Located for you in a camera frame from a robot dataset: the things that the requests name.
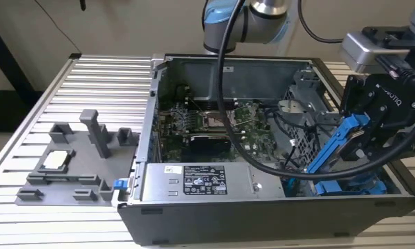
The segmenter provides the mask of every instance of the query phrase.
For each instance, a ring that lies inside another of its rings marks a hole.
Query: blue plastic bracket
[[[343,119],[343,122],[334,132],[331,139],[308,165],[307,173],[314,174],[319,171],[336,149],[347,143],[351,131],[355,128],[363,127],[368,123],[368,120],[368,116],[355,114]]]
[[[113,189],[127,190],[128,189],[128,180],[119,179],[113,181]]]

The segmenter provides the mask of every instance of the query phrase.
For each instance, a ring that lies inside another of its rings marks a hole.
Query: open computer chassis
[[[415,209],[415,179],[399,161],[379,170],[382,195],[320,196],[311,182],[252,168],[219,118],[215,67],[215,57],[181,54],[155,67],[135,176],[117,206],[136,243],[351,237]],[[268,166],[302,170],[340,121],[335,77],[311,58],[232,56],[223,71],[242,146]],[[291,139],[298,150],[286,163]],[[360,163],[339,161],[334,168]]]

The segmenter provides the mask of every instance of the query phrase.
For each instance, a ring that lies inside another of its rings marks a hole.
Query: power supply label
[[[227,195],[224,166],[184,166],[185,195]]]

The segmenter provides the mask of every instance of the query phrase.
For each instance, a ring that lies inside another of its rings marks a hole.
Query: white chip
[[[59,169],[67,160],[68,152],[65,150],[55,150],[49,152],[43,166],[47,169]]]

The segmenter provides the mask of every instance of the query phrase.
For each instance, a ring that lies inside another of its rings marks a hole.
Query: blue latch
[[[315,184],[316,194],[319,195],[332,195],[339,194],[342,192],[342,187],[338,184],[338,181],[322,181],[318,184]]]
[[[115,180],[113,181],[113,189],[127,190],[128,188],[128,180]]]

